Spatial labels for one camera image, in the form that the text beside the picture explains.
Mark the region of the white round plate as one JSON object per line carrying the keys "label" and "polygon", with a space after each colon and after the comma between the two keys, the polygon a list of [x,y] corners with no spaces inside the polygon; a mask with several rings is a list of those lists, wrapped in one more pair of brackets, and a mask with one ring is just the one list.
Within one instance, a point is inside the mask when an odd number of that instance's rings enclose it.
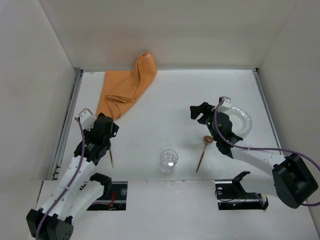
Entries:
{"label": "white round plate", "polygon": [[251,116],[242,108],[235,106],[231,107],[228,115],[232,122],[232,131],[239,137],[246,137],[253,127]]}

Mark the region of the copper spoon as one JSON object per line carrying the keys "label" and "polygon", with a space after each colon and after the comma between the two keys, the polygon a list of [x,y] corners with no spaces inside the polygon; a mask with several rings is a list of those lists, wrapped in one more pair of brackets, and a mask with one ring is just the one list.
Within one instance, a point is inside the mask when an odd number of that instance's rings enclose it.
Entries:
{"label": "copper spoon", "polygon": [[208,145],[210,145],[214,140],[211,136],[206,135],[206,136],[204,136],[203,141],[204,141],[204,148],[203,148],[202,154],[200,156],[200,159],[199,159],[199,162],[198,162],[198,165],[196,168],[196,173],[198,173],[198,171],[199,171],[199,168],[200,168],[201,163],[203,161],[203,158],[204,158],[204,155],[205,155],[205,152],[207,150]]}

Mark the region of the orange cloth placemat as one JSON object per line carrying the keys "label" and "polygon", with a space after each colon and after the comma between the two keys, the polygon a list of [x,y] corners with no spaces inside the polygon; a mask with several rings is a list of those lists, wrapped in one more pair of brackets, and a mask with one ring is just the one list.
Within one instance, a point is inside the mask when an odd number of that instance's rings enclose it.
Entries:
{"label": "orange cloth placemat", "polygon": [[154,56],[140,55],[132,70],[107,70],[96,115],[113,120],[122,117],[142,96],[157,75]]}

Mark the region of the clear drinking glass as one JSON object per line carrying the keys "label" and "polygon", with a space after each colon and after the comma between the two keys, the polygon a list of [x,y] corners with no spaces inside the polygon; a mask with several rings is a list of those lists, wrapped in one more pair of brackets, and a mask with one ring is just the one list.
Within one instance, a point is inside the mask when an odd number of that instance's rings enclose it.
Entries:
{"label": "clear drinking glass", "polygon": [[171,175],[175,171],[179,156],[173,149],[166,149],[160,154],[159,164],[164,175]]}

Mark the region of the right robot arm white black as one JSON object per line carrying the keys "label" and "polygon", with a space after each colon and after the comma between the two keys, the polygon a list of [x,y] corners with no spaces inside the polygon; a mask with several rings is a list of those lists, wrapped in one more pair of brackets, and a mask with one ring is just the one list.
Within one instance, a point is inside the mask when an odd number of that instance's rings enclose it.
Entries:
{"label": "right robot arm white black", "polygon": [[275,196],[292,209],[306,206],[305,201],[318,190],[319,185],[304,160],[310,161],[316,168],[320,166],[297,151],[246,144],[232,130],[233,124],[226,114],[231,107],[230,98],[220,97],[216,106],[203,102],[189,109],[191,119],[207,126],[221,154],[254,166],[270,176],[269,180],[259,179],[253,185],[245,185],[242,180],[250,172],[243,171],[232,180],[236,190]]}

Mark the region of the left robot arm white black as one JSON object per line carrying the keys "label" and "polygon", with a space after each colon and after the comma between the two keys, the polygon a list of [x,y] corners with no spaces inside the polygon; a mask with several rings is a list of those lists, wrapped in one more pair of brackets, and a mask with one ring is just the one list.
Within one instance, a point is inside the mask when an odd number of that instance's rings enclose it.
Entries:
{"label": "left robot arm white black", "polygon": [[75,121],[81,141],[66,172],[47,201],[26,216],[30,234],[36,240],[69,240],[74,222],[112,188],[112,179],[94,170],[111,148],[111,138],[117,135],[119,126],[111,117],[103,113],[94,116],[87,108]]}

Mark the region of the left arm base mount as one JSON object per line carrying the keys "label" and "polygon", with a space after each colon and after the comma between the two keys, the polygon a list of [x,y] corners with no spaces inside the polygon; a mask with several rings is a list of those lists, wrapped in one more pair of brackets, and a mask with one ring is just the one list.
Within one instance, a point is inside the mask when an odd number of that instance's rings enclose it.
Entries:
{"label": "left arm base mount", "polygon": [[112,182],[110,190],[104,189],[103,195],[96,199],[87,211],[125,211],[127,208],[128,182]]}

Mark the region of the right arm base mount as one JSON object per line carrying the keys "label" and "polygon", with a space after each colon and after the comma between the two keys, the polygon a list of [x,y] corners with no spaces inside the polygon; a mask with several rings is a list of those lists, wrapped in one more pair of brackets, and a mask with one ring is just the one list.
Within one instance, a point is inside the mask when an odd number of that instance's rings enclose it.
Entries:
{"label": "right arm base mount", "polygon": [[215,181],[214,195],[220,211],[262,210],[269,206],[268,197],[261,193],[246,192],[241,185],[243,178],[250,174],[243,171],[233,179]]}

